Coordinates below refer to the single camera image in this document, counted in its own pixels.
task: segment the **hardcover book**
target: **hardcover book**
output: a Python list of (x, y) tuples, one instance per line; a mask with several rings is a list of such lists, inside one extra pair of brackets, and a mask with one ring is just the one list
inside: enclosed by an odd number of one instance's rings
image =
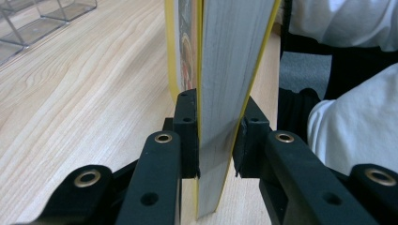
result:
[(165, 0), (173, 99), (196, 88), (197, 216), (217, 209), (237, 127), (280, 0)]

